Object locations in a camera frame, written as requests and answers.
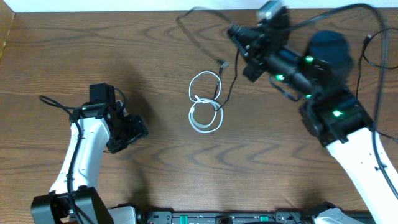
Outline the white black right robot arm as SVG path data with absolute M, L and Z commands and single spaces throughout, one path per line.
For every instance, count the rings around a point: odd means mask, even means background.
M 353 59 L 345 38 L 318 32 L 299 54 L 276 30 L 231 25 L 227 34 L 247 63 L 243 73 L 250 81 L 267 73 L 271 85 L 286 97 L 292 91 L 306 97 L 299 112 L 308 132 L 345 170 L 374 221 L 396 223 L 397 171 L 375 120 L 346 86 Z

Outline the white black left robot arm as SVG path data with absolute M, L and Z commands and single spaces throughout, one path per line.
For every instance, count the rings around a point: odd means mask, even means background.
M 91 102 L 69 112 L 71 138 L 65 160 L 49 193 L 31 205 L 35 223 L 138 223 L 132 205 L 107 208 L 98 177 L 103 151 L 115 154 L 148 134 L 140 116 L 125 114 L 121 101 Z

